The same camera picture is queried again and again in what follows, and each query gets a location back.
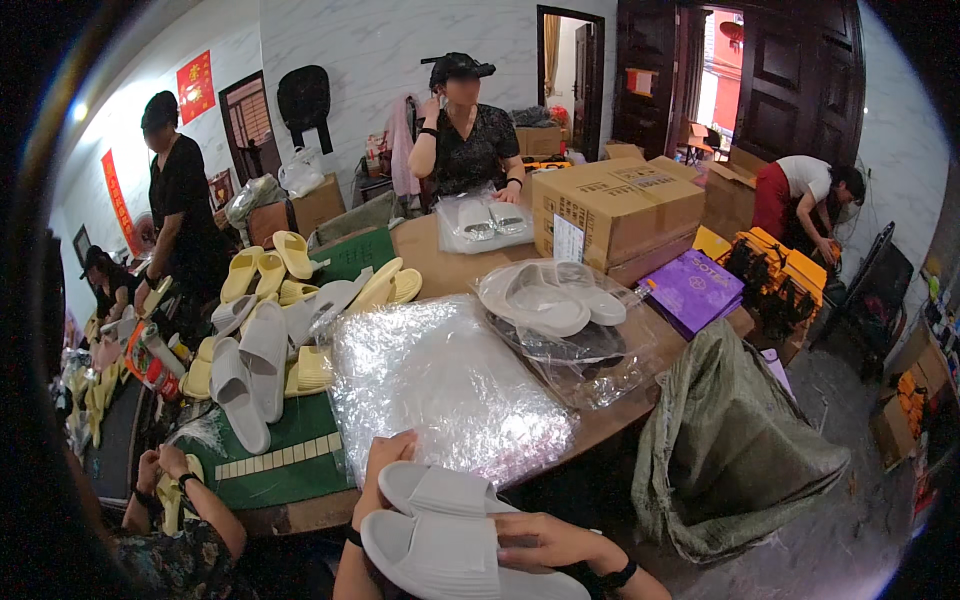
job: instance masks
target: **wooden door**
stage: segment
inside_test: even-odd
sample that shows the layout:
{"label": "wooden door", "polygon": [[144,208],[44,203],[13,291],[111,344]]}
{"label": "wooden door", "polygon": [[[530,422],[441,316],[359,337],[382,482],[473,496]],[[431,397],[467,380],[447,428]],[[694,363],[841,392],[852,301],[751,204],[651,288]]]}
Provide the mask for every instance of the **wooden door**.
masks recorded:
{"label": "wooden door", "polygon": [[[616,18],[614,139],[663,154],[670,131],[676,83],[677,6],[673,2],[620,0]],[[628,69],[655,73],[650,95],[628,89]]]}
{"label": "wooden door", "polygon": [[764,160],[854,164],[865,87],[856,4],[792,4],[744,11],[733,144]]}
{"label": "wooden door", "polygon": [[584,152],[591,149],[595,140],[591,138],[591,112],[597,107],[590,101],[596,77],[596,32],[592,23],[577,28],[576,34],[576,75],[573,80],[573,132],[571,145]]}

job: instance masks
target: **green felt mat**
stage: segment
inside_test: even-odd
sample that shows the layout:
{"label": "green felt mat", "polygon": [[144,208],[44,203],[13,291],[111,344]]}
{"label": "green felt mat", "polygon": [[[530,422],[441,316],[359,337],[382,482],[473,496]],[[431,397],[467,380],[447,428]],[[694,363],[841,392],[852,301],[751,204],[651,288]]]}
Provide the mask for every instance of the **green felt mat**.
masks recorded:
{"label": "green felt mat", "polygon": [[[344,474],[337,469],[335,454],[339,454],[342,464],[343,450],[338,450],[337,453],[327,452],[293,465],[217,481],[214,477],[217,465],[253,456],[233,435],[227,416],[222,411],[220,425],[224,450],[228,455],[226,458],[211,452],[194,440],[183,440],[178,446],[188,454],[197,455],[204,466],[207,486],[231,509],[254,509],[298,502],[351,487]],[[326,392],[286,398],[283,402],[283,417],[270,425],[270,451],[313,440],[336,430],[337,425],[330,412]]]}

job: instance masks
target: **white shirt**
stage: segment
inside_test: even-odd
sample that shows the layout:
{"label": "white shirt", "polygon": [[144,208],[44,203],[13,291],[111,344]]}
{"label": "white shirt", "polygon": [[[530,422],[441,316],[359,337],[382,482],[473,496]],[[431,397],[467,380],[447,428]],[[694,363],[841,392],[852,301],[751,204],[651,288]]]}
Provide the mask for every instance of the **white shirt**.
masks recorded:
{"label": "white shirt", "polygon": [[784,156],[777,161],[790,183],[790,197],[800,198],[807,191],[820,202],[830,193],[830,165],[813,156]]}

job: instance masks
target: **person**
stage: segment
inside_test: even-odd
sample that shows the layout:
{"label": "person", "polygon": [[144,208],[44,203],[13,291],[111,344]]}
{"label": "person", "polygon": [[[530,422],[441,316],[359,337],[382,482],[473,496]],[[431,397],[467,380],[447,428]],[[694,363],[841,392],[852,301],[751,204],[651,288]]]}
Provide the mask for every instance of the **person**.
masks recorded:
{"label": "person", "polygon": [[516,204],[524,175],[520,147],[507,112],[477,104],[483,66],[459,52],[437,59],[430,74],[435,95],[420,108],[423,127],[407,164],[418,179],[433,173],[440,196],[492,181],[495,198]]}
{"label": "person", "polygon": [[843,206],[863,204],[864,192],[863,176],[851,166],[785,156],[756,174],[753,225],[807,256],[819,251],[832,267],[833,225]]}
{"label": "person", "polygon": [[151,287],[173,276],[199,307],[218,297],[227,278],[229,243],[210,212],[204,157],[197,142],[177,132],[177,98],[162,91],[150,99],[140,127],[150,164],[150,209],[156,246],[147,267]]}
{"label": "person", "polygon": [[80,279],[86,278],[93,285],[93,295],[97,299],[97,319],[113,323],[123,315],[124,308],[132,299],[136,289],[136,277],[113,262],[109,254],[99,246],[91,246],[86,251],[84,272]]}
{"label": "person", "polygon": [[[413,457],[417,434],[404,431],[392,438],[374,438],[367,459],[367,475],[360,500],[353,510],[351,527],[360,531],[360,523],[373,511],[390,508],[380,493],[377,479],[380,471],[390,463]],[[629,573],[636,564],[609,539],[588,529],[571,525],[543,513],[502,513],[490,515],[496,525],[503,549],[497,559],[504,566],[521,570],[540,571],[545,567],[566,566],[585,562],[598,576]],[[363,548],[348,536],[333,588],[333,600],[382,600],[383,594],[367,565]],[[524,539],[524,546],[536,540],[534,547],[511,547],[510,541]],[[652,575],[637,567],[629,579],[615,591],[625,600],[669,600],[670,592]]]}
{"label": "person", "polygon": [[[100,514],[100,503],[69,448],[63,452],[81,504],[97,537],[107,546],[137,597],[251,598],[256,592],[234,566],[243,554],[247,533],[236,516],[200,479],[191,475],[183,451],[161,444],[140,456],[133,497],[123,518],[123,535],[112,535]],[[200,520],[185,520],[174,536],[151,533],[146,504],[151,503],[159,473],[181,481],[181,489]]]}

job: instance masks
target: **black shirt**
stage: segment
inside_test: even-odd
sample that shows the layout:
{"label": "black shirt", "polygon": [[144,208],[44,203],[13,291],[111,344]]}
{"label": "black shirt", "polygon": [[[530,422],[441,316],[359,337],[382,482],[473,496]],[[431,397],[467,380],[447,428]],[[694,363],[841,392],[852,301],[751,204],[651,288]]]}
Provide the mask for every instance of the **black shirt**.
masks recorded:
{"label": "black shirt", "polygon": [[507,174],[500,159],[519,154],[514,123],[506,110],[478,104],[467,140],[453,127],[446,110],[441,110],[437,119],[437,160],[433,168],[437,193],[459,194],[487,181],[493,181],[493,185],[501,189],[507,185]]}
{"label": "black shirt", "polygon": [[213,222],[200,146],[181,135],[170,149],[162,171],[156,165],[157,159],[154,156],[150,165],[150,209],[157,234],[164,218],[183,213],[170,255],[174,279],[186,285],[208,279],[213,283],[217,276],[226,276],[221,263],[227,257],[228,240]]}

